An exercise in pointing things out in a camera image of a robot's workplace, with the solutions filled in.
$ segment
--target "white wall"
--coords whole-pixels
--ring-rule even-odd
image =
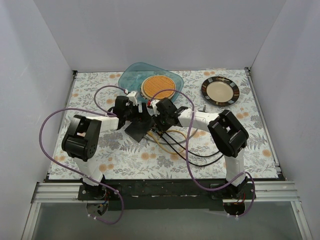
[[[281,169],[320,239],[320,1],[287,0],[252,66]]]
[[[250,67],[286,0],[34,0],[73,70]]]
[[[17,240],[49,166],[40,125],[64,106],[72,71],[32,0],[0,0],[0,29],[0,239]],[[59,123],[46,126],[51,154]]]

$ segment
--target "gray leaf pattern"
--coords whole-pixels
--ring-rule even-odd
[[[206,112],[220,113],[228,109],[239,119],[249,133],[247,148],[244,153],[245,169],[254,178],[277,178],[274,156],[272,155],[267,135],[261,116],[252,93],[250,82],[244,70],[197,70],[174,71],[184,80],[182,91],[194,102],[197,110],[202,110],[206,105]],[[122,72],[84,72],[78,73],[69,107],[81,108],[101,112],[93,101],[95,91],[104,85],[118,85]],[[234,81],[240,90],[240,96],[236,103],[228,107],[216,107],[208,103],[201,94],[201,85],[204,80],[213,76],[223,76]],[[109,109],[115,104],[116,96],[122,92],[115,88],[105,88],[97,95],[97,102],[101,107]],[[183,96],[179,96],[174,102],[177,107],[187,106],[190,103]],[[66,133],[70,120],[75,114],[91,116],[80,111],[67,111],[63,128],[57,139],[57,148],[54,158],[70,168],[78,170],[74,161],[62,151],[61,142]],[[125,133],[127,123],[122,129],[113,132],[104,132],[99,136],[99,146],[94,155],[99,164],[99,169],[106,179],[187,179],[189,173],[186,162],[179,156],[163,151],[156,143],[143,139],[140,143],[134,141]],[[172,127],[172,129],[187,132],[187,128]],[[176,133],[172,136],[182,140]],[[198,131],[189,141],[189,149],[200,155],[210,155],[217,151],[217,147],[208,132]],[[189,160],[197,164],[206,164],[217,159],[217,154],[210,158],[199,158],[193,155]],[[217,163],[207,167],[191,166],[196,178],[225,178],[226,165],[222,158]],[[80,176],[57,164],[52,164],[49,179],[74,180]]]

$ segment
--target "black cable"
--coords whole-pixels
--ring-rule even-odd
[[[160,136],[160,138],[162,138],[170,146],[170,148],[172,148],[173,151],[176,152],[176,154],[178,154],[183,160],[187,161],[160,133],[158,133],[157,131],[156,131],[156,133]],[[214,160],[212,162],[206,163],[204,165],[198,165],[198,164],[193,163],[191,161],[189,161],[189,164],[191,164],[193,166],[196,166],[196,167],[206,167],[206,166],[209,166],[211,164],[214,164],[214,163],[218,162],[223,156],[224,155],[222,154],[218,159],[216,159],[216,160]]]
[[[185,148],[184,146],[182,146],[180,143],[178,143],[177,140],[175,140],[175,139],[174,139],[172,136],[170,136],[167,132],[164,132],[164,133],[165,133],[169,138],[171,138],[176,144],[178,144],[181,148],[183,148],[184,150],[186,150],[186,148]],[[189,150],[188,150],[188,152],[189,152],[190,154],[196,156],[196,157],[199,157],[199,158],[209,158],[209,157],[212,157],[212,156],[220,153],[220,151],[217,151],[217,152],[215,152],[215,153],[213,153],[213,154],[211,154],[211,155],[208,155],[208,156],[201,156],[201,155],[198,155],[198,154],[196,154],[196,153],[194,153],[194,152],[191,152],[191,151],[189,151]]]

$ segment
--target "translucent blue tray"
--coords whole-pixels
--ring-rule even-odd
[[[138,101],[147,103],[148,100],[141,96],[140,93],[141,84],[147,78],[155,75],[163,75],[171,78],[175,83],[175,88],[179,91],[184,87],[184,80],[179,75],[144,62],[137,62],[129,66],[120,77],[118,85],[121,88],[128,89],[130,92],[138,92]],[[176,92],[171,98],[171,101],[174,102],[178,96],[179,93]]]

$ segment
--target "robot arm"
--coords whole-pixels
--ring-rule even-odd
[[[190,108],[176,108],[167,98],[152,102],[151,105],[153,111],[157,112],[155,123],[160,131],[164,132],[171,126],[190,126]],[[224,110],[219,114],[196,111],[192,127],[211,133],[217,148],[224,155],[227,182],[244,172],[244,148],[247,146],[249,134],[231,111]],[[247,179],[243,174],[231,183],[231,191],[237,194],[246,183]]]
[[[85,117],[75,115],[62,141],[62,149],[73,158],[80,171],[96,181],[103,181],[103,174],[94,158],[98,148],[99,134],[122,128],[126,121],[131,125],[125,132],[138,142],[151,129],[165,132],[172,126],[189,127],[192,110],[182,106],[177,108],[170,99],[154,100],[150,103],[154,115],[150,116],[145,103],[138,105],[136,93],[118,96],[113,113],[117,117]],[[226,181],[230,181],[244,169],[244,148],[248,132],[229,110],[222,113],[196,111],[192,127],[210,132],[217,148],[224,154]],[[101,186],[87,178],[82,180],[90,192],[101,193]],[[247,183],[245,175],[232,182],[232,192],[238,194]]]

